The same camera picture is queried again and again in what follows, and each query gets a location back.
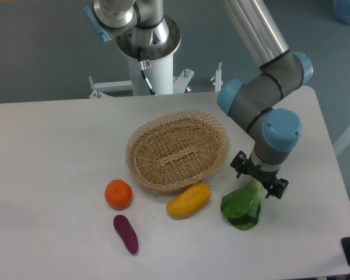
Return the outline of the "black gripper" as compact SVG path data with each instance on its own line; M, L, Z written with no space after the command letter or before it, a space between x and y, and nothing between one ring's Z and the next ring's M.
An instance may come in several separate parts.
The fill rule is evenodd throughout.
M242 150L233 158L230 167L236 171L237 178L242 174L248 174L258 180L267 190L266 198L273 196L281 199L289 185L288 180L277 178L280 164L268 164L261 160L248 159Z

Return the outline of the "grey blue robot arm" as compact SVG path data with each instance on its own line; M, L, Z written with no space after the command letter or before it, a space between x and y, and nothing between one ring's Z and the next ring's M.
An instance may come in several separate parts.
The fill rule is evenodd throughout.
M296 146L302 123L275 105L311 78L312 63L289 49L263 1L223 5L261 71L247 83L215 84L218 106L255 142L250 155L239 152L231 165L257 179L268 196L281 198L288 182L277 173ZM114 40L127 56L134 95L175 92L172 59L181 34L162 1L94 1L84 13L100 40Z

